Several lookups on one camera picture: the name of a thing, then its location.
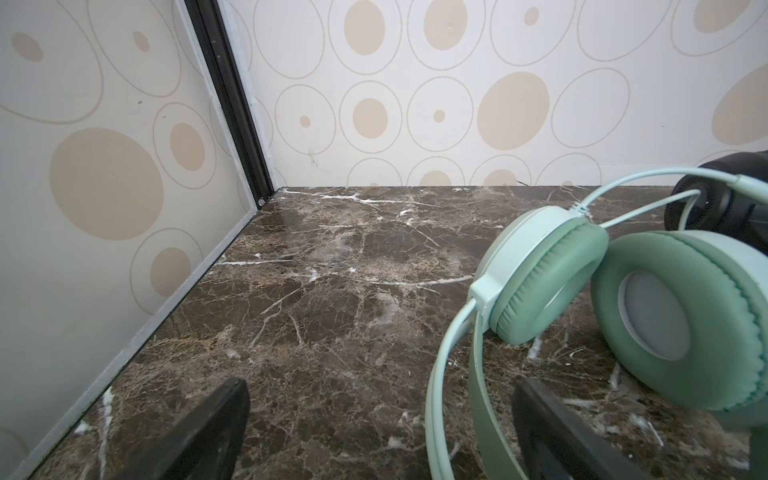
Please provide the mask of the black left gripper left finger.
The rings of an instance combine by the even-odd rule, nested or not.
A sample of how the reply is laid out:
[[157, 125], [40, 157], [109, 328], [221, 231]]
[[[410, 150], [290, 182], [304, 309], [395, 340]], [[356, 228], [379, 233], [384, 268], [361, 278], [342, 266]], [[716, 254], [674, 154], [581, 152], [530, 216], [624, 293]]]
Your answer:
[[247, 382], [229, 378], [117, 477], [230, 479], [243, 445], [249, 412]]

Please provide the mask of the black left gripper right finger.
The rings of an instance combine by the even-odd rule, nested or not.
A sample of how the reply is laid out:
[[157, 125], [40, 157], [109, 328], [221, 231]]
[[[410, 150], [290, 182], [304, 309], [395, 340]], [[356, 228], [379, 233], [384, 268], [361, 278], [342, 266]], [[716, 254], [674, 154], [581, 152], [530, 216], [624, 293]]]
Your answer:
[[597, 435], [543, 383], [518, 382], [512, 415], [529, 479], [647, 479], [648, 474]]

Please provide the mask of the mint green headphones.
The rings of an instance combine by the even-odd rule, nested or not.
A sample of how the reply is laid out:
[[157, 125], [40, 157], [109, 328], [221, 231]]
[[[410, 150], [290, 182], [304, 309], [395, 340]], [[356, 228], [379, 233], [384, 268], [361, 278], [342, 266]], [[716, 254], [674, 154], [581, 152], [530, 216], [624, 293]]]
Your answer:
[[[725, 184], [767, 202], [767, 180], [704, 167], [678, 174]], [[448, 357], [472, 338], [469, 397], [487, 475], [529, 479], [491, 404], [483, 373], [487, 332], [526, 343], [584, 289], [618, 363], [673, 403], [707, 410], [725, 428], [750, 435], [749, 475], [767, 475], [767, 254], [732, 237], [688, 230], [698, 189], [672, 195], [683, 205], [675, 228], [609, 237], [590, 220], [590, 194], [564, 209], [529, 211], [486, 251], [465, 305], [441, 342], [425, 402], [426, 446], [435, 479], [453, 475], [443, 414]]]

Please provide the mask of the black blue headphones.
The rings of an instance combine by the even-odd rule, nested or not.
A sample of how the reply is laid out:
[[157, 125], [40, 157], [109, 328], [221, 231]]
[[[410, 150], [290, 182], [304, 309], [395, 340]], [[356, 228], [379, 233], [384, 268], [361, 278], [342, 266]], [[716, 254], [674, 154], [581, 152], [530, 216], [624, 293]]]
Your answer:
[[[761, 181], [767, 180], [767, 153], [738, 152], [706, 162], [704, 168], [731, 174], [744, 174]], [[672, 192], [678, 194], [698, 189], [687, 219], [688, 230], [706, 230], [732, 237], [753, 248], [767, 252], [767, 204], [737, 193], [725, 184], [711, 179], [685, 176]]]

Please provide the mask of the black vertical frame post left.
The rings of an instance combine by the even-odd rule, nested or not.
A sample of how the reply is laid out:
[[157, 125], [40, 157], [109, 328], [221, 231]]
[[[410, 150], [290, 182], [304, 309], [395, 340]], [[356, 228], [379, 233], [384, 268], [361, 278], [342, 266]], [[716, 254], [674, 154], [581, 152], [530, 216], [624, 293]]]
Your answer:
[[224, 8], [217, 1], [186, 0], [187, 12], [202, 51], [226, 125], [244, 168], [257, 208], [275, 194], [240, 68], [225, 25]]

